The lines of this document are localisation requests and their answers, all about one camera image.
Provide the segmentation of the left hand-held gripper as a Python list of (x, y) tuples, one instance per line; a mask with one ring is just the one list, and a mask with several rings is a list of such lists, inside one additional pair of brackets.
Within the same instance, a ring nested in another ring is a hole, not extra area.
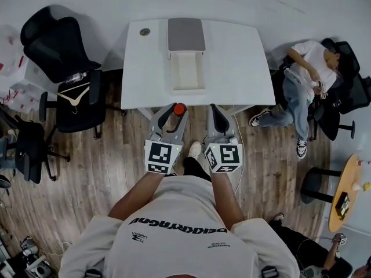
[(183, 149), (183, 135), (189, 112), (185, 110), (179, 117), (177, 125), (167, 135), (162, 136), (162, 129), (173, 113), (174, 103), (162, 107), (150, 121), (148, 138), (144, 144), (144, 167), (147, 172), (170, 174)]

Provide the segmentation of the wooden clothes hanger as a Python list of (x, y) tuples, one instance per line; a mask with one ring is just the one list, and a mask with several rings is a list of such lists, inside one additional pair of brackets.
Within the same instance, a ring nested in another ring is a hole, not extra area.
[(72, 113), (78, 113), (78, 105), (89, 92), (89, 84), (61, 84), (58, 87), (57, 101), (65, 107), (70, 107)]

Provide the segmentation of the person's white printed t-shirt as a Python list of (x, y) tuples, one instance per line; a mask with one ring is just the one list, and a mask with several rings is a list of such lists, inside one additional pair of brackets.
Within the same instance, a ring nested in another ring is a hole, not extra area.
[(295, 257), (261, 218), (227, 228), (210, 182), (175, 176), (162, 180), (150, 202), (125, 220), (95, 216), (64, 254), (59, 278), (299, 278)]

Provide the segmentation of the person's right forearm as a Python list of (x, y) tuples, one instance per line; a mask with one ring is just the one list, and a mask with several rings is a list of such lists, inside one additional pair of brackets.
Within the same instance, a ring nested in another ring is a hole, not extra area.
[(216, 211), (225, 227), (230, 230), (235, 224), (245, 220), (244, 214), (236, 200), (231, 181), (226, 173), (211, 175)]

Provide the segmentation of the round wooden side table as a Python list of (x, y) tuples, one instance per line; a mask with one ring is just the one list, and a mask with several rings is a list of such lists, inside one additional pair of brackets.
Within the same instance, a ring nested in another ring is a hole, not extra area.
[[(363, 166), (366, 163), (360, 160), (359, 155), (352, 154), (339, 176), (339, 182), (333, 195), (328, 217), (328, 228), (331, 232), (346, 227), (350, 230), (371, 236), (371, 188), (363, 191)], [(341, 195), (346, 193), (349, 199), (345, 215), (340, 216), (336, 205)]]

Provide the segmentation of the pile of clear plastic jugs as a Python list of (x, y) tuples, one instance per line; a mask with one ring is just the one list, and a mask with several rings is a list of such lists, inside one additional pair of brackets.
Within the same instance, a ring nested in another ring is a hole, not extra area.
[(0, 105), (24, 114), (38, 110), (42, 93), (27, 76), (28, 64), (17, 31), (0, 24)]

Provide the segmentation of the person's black trouser leg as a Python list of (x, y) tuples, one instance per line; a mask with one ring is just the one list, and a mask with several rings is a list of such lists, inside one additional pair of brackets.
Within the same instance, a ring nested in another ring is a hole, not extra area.
[(203, 169), (201, 164), (193, 157), (186, 157), (183, 160), (183, 175), (192, 175), (211, 182), (210, 175)]

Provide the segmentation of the person's left forearm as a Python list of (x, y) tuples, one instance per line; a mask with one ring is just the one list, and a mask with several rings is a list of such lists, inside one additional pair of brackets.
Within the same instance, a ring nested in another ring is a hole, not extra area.
[(126, 220), (151, 201), (163, 178), (163, 174), (146, 173), (135, 186), (113, 206), (108, 216), (121, 221)]

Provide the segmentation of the person's white shoe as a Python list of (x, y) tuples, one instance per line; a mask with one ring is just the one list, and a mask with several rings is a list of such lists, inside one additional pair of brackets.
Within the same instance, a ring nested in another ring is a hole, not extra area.
[(201, 152), (202, 152), (202, 144), (199, 141), (194, 141), (192, 145), (190, 146), (188, 157), (198, 160), (198, 157), (200, 156)]

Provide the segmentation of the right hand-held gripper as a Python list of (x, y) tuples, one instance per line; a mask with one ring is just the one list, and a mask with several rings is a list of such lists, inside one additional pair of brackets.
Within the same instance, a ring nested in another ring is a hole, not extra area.
[(220, 138), (208, 143), (205, 158), (212, 173), (233, 173), (243, 165), (243, 145), (235, 136), (236, 123), (222, 107), (210, 104), (206, 122), (207, 137)]

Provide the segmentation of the black office chair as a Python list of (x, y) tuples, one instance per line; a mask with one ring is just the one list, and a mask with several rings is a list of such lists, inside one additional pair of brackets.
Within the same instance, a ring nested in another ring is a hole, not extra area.
[[(363, 79), (359, 76), (359, 64), (354, 52), (347, 42), (334, 43), (331, 39), (320, 42), (332, 52), (340, 52), (343, 59), (339, 75), (329, 90), (320, 96), (315, 96), (308, 106), (309, 120), (318, 114), (318, 123), (328, 138), (334, 140), (340, 128), (340, 115), (346, 114), (358, 108), (367, 107), (371, 103), (371, 79)], [(272, 82), (275, 87), (277, 104), (269, 108), (274, 112), (286, 109), (287, 102), (282, 91), (285, 78), (285, 69), (293, 64), (293, 60), (287, 55), (285, 63), (275, 71)]]
[(50, 146), (56, 127), (53, 127), (48, 137), (45, 138), (45, 131), (40, 123), (26, 122), (18, 115), (12, 117), (2, 107), (0, 107), (0, 118), (10, 128), (18, 131), (17, 141), (10, 143), (6, 149), (15, 149), (15, 168), (22, 173), (24, 180), (39, 184), (42, 165), (45, 165), (49, 178), (56, 181), (56, 176), (50, 171), (48, 156), (60, 157), (66, 162), (70, 161), (70, 156), (55, 153)]
[(76, 115), (70, 107), (63, 106), (57, 100), (50, 101), (48, 93), (43, 92), (39, 102), (39, 120), (44, 122), (47, 110), (54, 108), (59, 132), (76, 133), (92, 129), (94, 138), (99, 139), (101, 126), (106, 119), (101, 65), (89, 60), (86, 55), (77, 20), (73, 17), (57, 20), (47, 6), (27, 20), (21, 29), (20, 39), (24, 54), (58, 87), (73, 74), (87, 73), (81, 81), (75, 82), (79, 85), (89, 84), (89, 92), (78, 105)]

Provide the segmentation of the small black electronic module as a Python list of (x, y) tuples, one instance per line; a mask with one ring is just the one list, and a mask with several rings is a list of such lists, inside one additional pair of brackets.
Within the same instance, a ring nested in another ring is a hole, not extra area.
[(344, 220), (350, 208), (350, 198), (347, 192), (342, 192), (338, 202), (336, 203), (335, 210), (340, 220)]

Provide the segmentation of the clear plastic bottle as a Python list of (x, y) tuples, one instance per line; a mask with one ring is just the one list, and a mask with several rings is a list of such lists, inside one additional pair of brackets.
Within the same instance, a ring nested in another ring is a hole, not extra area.
[(65, 83), (66, 85), (69, 85), (69, 84), (73, 84), (73, 83), (75, 83), (75, 82), (79, 82), (79, 81), (81, 81), (81, 80), (82, 80), (86, 75), (87, 75), (86, 72), (83, 72), (83, 73), (78, 72), (78, 73), (76, 73), (76, 74), (73, 74), (73, 75), (67, 77), (67, 78), (64, 80), (64, 83)]

